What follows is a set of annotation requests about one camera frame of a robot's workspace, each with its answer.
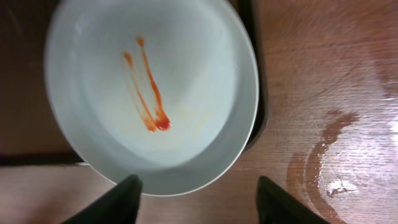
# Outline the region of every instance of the black object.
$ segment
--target black object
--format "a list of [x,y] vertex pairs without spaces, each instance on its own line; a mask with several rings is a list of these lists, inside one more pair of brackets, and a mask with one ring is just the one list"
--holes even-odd
[[64,224],[134,224],[142,182],[131,175]]
[[[256,54],[257,68],[259,71],[259,104],[254,126],[244,151],[249,150],[263,134],[268,120],[267,82],[265,75],[265,61],[262,53],[262,40],[259,28],[258,2],[259,0],[235,0],[236,10],[246,27]],[[59,154],[38,154],[23,156],[0,155],[1,166],[26,166],[26,165],[69,165],[84,162],[74,151]]]
[[[138,177],[131,175],[64,224],[133,224],[141,188]],[[258,181],[256,202],[259,224],[328,223],[264,176]]]
[[328,223],[268,177],[259,178],[256,203],[260,224]]

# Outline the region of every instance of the wood grain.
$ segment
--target wood grain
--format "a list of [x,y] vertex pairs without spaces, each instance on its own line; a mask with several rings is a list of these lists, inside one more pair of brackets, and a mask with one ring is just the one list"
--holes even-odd
[[[271,109],[265,134],[214,184],[144,196],[139,223],[256,223],[259,175],[332,223],[396,223],[398,2],[262,0],[259,9]],[[60,222],[111,187],[87,167],[0,170],[4,223]]]

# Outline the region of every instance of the white bowl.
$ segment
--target white bowl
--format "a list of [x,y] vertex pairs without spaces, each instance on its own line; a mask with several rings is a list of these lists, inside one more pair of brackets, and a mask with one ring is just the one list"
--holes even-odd
[[[185,194],[216,180],[243,150],[257,111],[254,52],[223,0],[65,1],[50,28],[45,71],[53,111],[76,152],[112,182],[137,174],[149,195]],[[155,111],[171,127],[154,128]]]

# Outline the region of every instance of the ketchup smear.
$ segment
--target ketchup smear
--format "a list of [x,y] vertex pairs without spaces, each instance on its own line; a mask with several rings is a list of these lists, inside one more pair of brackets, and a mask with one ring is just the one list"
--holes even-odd
[[134,104],[136,105],[136,108],[138,110],[138,113],[140,114],[141,120],[144,122],[145,126],[147,127],[148,131],[150,132],[155,132],[156,129],[159,129],[161,131],[166,131],[171,127],[171,122],[169,120],[169,118],[167,117],[167,115],[165,114],[164,110],[163,110],[163,104],[162,104],[162,96],[160,95],[159,89],[155,83],[154,77],[152,75],[152,72],[150,70],[149,67],[149,62],[148,62],[148,57],[145,51],[145,47],[144,47],[144,39],[142,37],[137,37],[136,38],[136,42],[137,44],[140,46],[141,48],[141,52],[142,52],[142,59],[144,61],[144,65],[146,68],[146,73],[148,75],[149,81],[150,81],[150,85],[152,87],[152,91],[155,95],[156,98],[156,107],[154,108],[155,110],[155,116],[153,116],[150,111],[149,108],[147,106],[147,103],[145,102],[144,98],[142,97],[142,94],[139,90],[139,86],[137,83],[137,78],[136,78],[136,73],[134,70],[134,62],[132,59],[132,56],[129,52],[124,52],[123,53],[123,57],[126,60],[126,62],[129,65],[130,68],[130,72],[131,72],[131,78],[134,82],[134,87],[137,91],[139,100],[142,104],[142,106],[144,107],[144,111],[141,111],[138,106],[137,103],[134,102]]

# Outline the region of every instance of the sauce residue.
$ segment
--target sauce residue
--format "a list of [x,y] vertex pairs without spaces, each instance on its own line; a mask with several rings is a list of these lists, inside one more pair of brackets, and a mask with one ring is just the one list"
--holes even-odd
[[147,57],[145,47],[144,47],[144,39],[142,37],[137,37],[136,42],[137,42],[138,46],[141,48],[141,54],[142,54],[142,59],[144,61],[146,74],[149,78],[152,92],[155,95],[155,105],[156,105],[154,108],[155,116],[153,116],[150,113],[148,104],[145,102],[145,99],[142,96],[142,93],[139,89],[139,85],[138,85],[137,77],[136,77],[137,73],[134,68],[134,61],[133,61],[132,55],[129,52],[123,52],[123,57],[126,60],[127,64],[129,65],[129,71],[131,74],[131,78],[133,80],[134,87],[136,89],[136,93],[138,95],[138,98],[139,98],[139,101],[141,102],[142,107],[144,108],[144,111],[141,111],[139,109],[137,102],[135,102],[135,99],[133,98],[134,104],[138,110],[141,120],[144,122],[148,131],[150,131],[152,133],[155,132],[156,129],[159,129],[161,131],[166,131],[171,127],[171,122],[170,122],[169,118],[167,117],[166,113],[164,112],[163,104],[162,104],[162,96],[160,95],[159,89],[155,83],[154,77],[150,70],[148,57]]

